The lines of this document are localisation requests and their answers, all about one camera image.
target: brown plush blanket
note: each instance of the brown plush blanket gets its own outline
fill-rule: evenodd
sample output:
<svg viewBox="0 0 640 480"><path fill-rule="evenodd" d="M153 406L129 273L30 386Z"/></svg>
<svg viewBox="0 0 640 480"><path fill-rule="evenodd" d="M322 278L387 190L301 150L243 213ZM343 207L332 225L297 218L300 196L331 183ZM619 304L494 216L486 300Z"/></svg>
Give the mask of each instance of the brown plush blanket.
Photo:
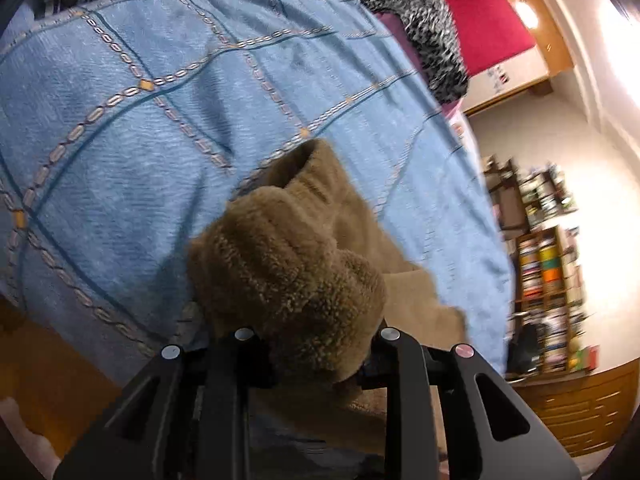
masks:
<svg viewBox="0 0 640 480"><path fill-rule="evenodd" d="M229 203L188 265L216 336L251 326L270 346L280 384L258 401L330 446L384 453L386 391L353 379L383 318L425 345L465 340L463 314L438 303L428 273L404 259L322 140Z"/></svg>

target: orange book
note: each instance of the orange book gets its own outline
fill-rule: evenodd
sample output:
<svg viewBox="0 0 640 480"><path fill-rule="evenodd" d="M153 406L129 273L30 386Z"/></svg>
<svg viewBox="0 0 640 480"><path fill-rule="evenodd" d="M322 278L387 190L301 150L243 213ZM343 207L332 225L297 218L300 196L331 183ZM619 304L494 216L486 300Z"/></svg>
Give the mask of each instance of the orange book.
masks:
<svg viewBox="0 0 640 480"><path fill-rule="evenodd" d="M553 280L560 280L562 276L560 275L560 268L556 267L554 269L547 269L542 272L542 279L546 282L552 282Z"/></svg>

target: light blue blanket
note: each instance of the light blue blanket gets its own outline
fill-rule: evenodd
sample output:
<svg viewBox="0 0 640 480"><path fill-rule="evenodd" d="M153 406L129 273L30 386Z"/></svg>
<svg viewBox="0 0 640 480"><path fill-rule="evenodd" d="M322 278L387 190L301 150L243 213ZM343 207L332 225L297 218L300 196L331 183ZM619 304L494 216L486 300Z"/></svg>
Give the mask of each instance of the light blue blanket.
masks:
<svg viewBox="0 0 640 480"><path fill-rule="evenodd" d="M486 191L355 0L97 0L41 22L24 4L0 40L2 292L123 384L203 340L188 240L317 136L503 370L511 274Z"/></svg>

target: leopard print fabric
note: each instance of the leopard print fabric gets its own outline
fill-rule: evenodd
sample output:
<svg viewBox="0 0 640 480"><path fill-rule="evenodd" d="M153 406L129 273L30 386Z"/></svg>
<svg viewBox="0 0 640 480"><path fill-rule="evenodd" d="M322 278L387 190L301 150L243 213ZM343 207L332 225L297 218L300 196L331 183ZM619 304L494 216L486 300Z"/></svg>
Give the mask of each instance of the leopard print fabric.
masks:
<svg viewBox="0 0 640 480"><path fill-rule="evenodd" d="M468 73L458 32L445 0L359 0L371 12L398 15L417 50L431 93L440 104L466 94Z"/></svg>

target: wooden cabinet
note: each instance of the wooden cabinet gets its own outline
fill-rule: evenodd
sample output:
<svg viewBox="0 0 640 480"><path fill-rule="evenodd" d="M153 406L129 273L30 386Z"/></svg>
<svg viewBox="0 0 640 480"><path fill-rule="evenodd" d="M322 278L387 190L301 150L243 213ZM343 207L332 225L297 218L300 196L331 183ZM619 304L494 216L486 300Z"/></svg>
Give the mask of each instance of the wooden cabinet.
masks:
<svg viewBox="0 0 640 480"><path fill-rule="evenodd" d="M587 377L514 388L572 456L584 455L613 446L625 431L638 392L639 361Z"/></svg>

